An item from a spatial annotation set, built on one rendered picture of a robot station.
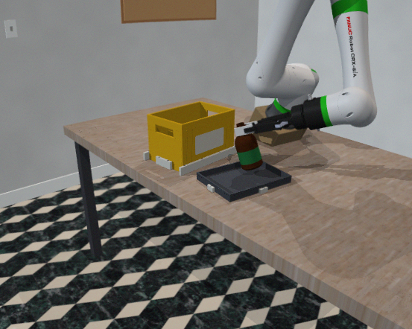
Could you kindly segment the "brown bottle with green label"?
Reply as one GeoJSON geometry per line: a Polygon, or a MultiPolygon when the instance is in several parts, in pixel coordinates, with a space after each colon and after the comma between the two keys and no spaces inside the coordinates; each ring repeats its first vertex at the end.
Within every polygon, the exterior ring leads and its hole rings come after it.
{"type": "Polygon", "coordinates": [[[237,136],[235,148],[243,170],[254,170],[263,163],[256,137],[250,133],[237,136]]]}

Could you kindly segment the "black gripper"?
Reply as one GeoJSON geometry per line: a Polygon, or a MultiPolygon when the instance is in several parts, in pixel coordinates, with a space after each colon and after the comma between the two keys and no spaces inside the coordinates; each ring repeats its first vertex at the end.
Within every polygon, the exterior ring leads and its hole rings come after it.
{"type": "Polygon", "coordinates": [[[302,115],[303,104],[292,106],[291,113],[286,112],[280,115],[274,115],[271,117],[262,118],[264,120],[254,121],[246,123],[246,126],[235,128],[236,137],[240,135],[247,135],[250,133],[269,132],[274,130],[282,130],[282,128],[294,125],[296,130],[302,130],[308,128],[304,122],[302,115]],[[287,116],[287,117],[286,117],[287,116]],[[264,122],[265,121],[265,122],[264,122]],[[272,122],[273,121],[273,122],[272,122]],[[268,123],[270,122],[270,123],[268,123]],[[266,124],[265,124],[266,123],[266,124]]]}

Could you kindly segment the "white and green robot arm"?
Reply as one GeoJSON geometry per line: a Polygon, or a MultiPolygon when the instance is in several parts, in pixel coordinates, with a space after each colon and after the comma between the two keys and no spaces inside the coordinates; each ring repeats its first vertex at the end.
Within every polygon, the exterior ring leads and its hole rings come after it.
{"type": "Polygon", "coordinates": [[[319,83],[317,72],[302,63],[287,64],[314,1],[279,0],[264,43],[247,73],[247,88],[258,98],[275,98],[266,108],[267,118],[291,113],[292,106],[303,103],[302,115],[310,130],[342,124],[366,127],[377,115],[370,71],[367,0],[330,0],[343,90],[319,98],[311,96],[319,83]]]}

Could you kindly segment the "yellow crate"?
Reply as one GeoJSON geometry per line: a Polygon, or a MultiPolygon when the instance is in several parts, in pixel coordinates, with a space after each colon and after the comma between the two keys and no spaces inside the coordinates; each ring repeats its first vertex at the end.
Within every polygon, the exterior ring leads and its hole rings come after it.
{"type": "Polygon", "coordinates": [[[176,171],[234,146],[234,109],[199,101],[154,112],[147,118],[150,160],[155,162],[160,156],[172,161],[176,171]],[[208,111],[218,114],[208,116],[208,111]]]}

